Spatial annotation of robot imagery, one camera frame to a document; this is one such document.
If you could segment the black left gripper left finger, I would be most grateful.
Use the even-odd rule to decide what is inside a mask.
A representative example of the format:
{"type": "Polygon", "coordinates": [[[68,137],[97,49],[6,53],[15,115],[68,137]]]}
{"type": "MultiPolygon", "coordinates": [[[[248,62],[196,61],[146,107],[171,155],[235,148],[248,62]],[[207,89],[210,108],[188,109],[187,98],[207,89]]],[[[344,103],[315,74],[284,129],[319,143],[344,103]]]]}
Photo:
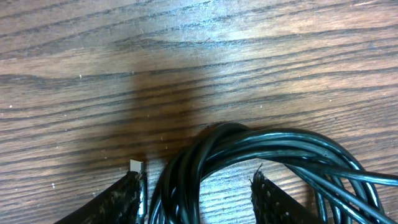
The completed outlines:
{"type": "Polygon", "coordinates": [[[144,223],[147,198],[145,163],[131,159],[125,176],[57,223],[144,223]]]}

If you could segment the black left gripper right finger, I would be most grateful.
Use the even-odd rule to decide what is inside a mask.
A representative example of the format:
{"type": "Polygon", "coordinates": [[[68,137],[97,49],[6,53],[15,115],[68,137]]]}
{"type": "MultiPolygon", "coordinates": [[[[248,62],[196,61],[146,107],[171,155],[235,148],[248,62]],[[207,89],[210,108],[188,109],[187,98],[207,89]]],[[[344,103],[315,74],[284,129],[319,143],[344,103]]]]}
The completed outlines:
{"type": "Polygon", "coordinates": [[[270,181],[259,169],[251,182],[257,224],[319,224],[322,219],[270,181]]]}

